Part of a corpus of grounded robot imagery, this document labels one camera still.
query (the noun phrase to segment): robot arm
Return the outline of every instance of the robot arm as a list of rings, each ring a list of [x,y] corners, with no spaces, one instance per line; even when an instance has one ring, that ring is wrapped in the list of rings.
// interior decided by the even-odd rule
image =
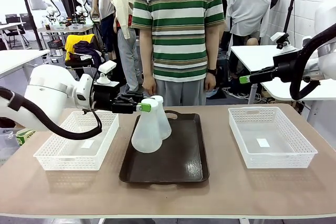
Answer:
[[[101,78],[115,67],[112,61],[102,64],[99,68]],[[94,85],[88,74],[76,81],[65,68],[41,65],[33,70],[24,97],[0,87],[0,116],[33,130],[51,130],[68,139],[84,140],[101,133],[102,125],[94,112],[96,109],[125,114],[150,111],[150,105],[140,103],[143,94],[128,92],[119,95],[119,83],[106,80],[105,83]],[[98,126],[85,133],[63,130],[57,123],[64,108],[94,113]]]
[[[57,17],[61,15],[58,7],[55,5],[53,0],[42,0],[47,5],[47,18],[50,20],[50,22],[56,22]]]
[[[81,6],[77,6],[76,14],[83,15],[84,17],[88,17],[89,13],[91,12],[92,8],[88,4],[88,0],[77,0],[77,2]]]
[[[304,39],[304,47],[298,50],[290,45],[288,34],[277,33],[282,53],[274,56],[274,66],[253,72],[240,78],[241,83],[261,83],[279,77],[282,82],[291,82],[290,94],[294,100],[301,100],[320,85],[320,80],[336,80],[336,4],[324,3],[315,19],[317,35]],[[317,50],[318,58],[311,58]],[[301,81],[308,85],[300,91]]]

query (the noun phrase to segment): wooden tabletop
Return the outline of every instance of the wooden tabletop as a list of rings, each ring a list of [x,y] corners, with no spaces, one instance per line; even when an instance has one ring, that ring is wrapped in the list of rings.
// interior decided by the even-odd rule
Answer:
[[[201,117],[209,180],[193,186],[128,185],[119,180],[119,171],[137,115],[120,115],[120,128],[98,172],[44,171],[33,154],[51,133],[35,134],[0,168],[0,215],[259,219],[336,216],[335,151],[292,107],[278,106],[319,152],[307,169],[247,169],[228,121],[227,109],[238,106],[179,107],[170,109]],[[67,110],[63,119],[70,112]]]

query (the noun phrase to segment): wristwatch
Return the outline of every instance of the wristwatch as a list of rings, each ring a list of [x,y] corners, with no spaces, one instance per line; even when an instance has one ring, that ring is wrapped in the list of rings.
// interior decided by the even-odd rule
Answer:
[[[208,69],[208,73],[211,73],[214,76],[216,76],[217,75],[217,69]]]

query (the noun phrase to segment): table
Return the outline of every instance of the table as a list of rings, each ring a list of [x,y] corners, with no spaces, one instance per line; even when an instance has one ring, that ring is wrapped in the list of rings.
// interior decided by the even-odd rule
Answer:
[[[66,36],[68,34],[71,34],[71,33],[72,34],[79,34],[79,33],[88,34],[89,30],[91,30],[91,29],[93,29],[93,26],[83,26],[83,28],[78,29],[78,30],[70,30],[69,27],[66,27],[65,29],[62,29],[62,30],[58,30],[58,29],[56,30],[56,29],[53,29],[51,27],[50,30],[47,30],[45,27],[43,27],[43,28],[38,28],[37,32],[40,33],[45,48],[48,48],[47,44],[44,40],[45,37],[48,37],[48,38],[50,38],[52,36],[62,37],[64,39],[63,42],[65,43],[66,42]]]
[[[273,56],[281,53],[281,50],[277,49],[276,46],[235,46],[231,47],[231,49],[238,59],[251,72],[273,66]],[[290,83],[283,83],[278,77],[276,77],[273,81],[264,82],[262,85],[275,99],[281,101],[293,100],[289,92]],[[302,81],[301,89],[306,85],[308,84]],[[251,88],[249,104],[254,103],[257,87],[257,84],[253,84]],[[313,101],[307,120],[308,122],[312,123],[314,116],[319,111],[321,101],[324,100],[336,100],[336,81],[331,79],[321,81],[320,86],[302,99],[302,101]]]
[[[25,24],[25,22],[17,22],[17,23],[9,23],[9,24],[5,24],[5,25],[0,25],[0,34],[1,34],[1,37],[3,39],[3,42],[5,43],[5,46],[6,46],[7,50],[10,50],[10,48],[8,46],[7,40],[5,39],[5,36],[4,36],[5,34],[4,34],[3,30],[13,29],[13,28],[16,29],[17,33],[19,34],[23,49],[30,49],[30,48],[26,48],[25,43],[24,43],[24,41],[23,41],[23,39],[20,35],[19,25],[23,25],[23,24]]]
[[[32,218],[249,218],[336,216],[336,153],[291,106],[278,106],[319,154],[307,169],[247,169],[229,127],[233,106],[172,107],[200,115],[210,177],[195,185],[129,185],[119,171],[138,114],[120,128],[97,172],[46,172],[36,133],[0,168],[0,215]],[[73,110],[65,110],[63,121]]]
[[[50,50],[3,50],[0,51],[0,78],[23,68],[27,80],[30,76],[25,64],[38,57],[47,55]]]

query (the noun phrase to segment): white label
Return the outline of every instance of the white label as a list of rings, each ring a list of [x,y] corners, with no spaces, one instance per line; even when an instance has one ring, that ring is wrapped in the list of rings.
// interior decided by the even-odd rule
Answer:
[[[266,138],[257,138],[257,141],[261,148],[270,148]]]
[[[83,149],[89,149],[93,143],[94,143],[94,140],[86,140],[83,143],[83,145],[82,145],[81,148],[83,148]]]

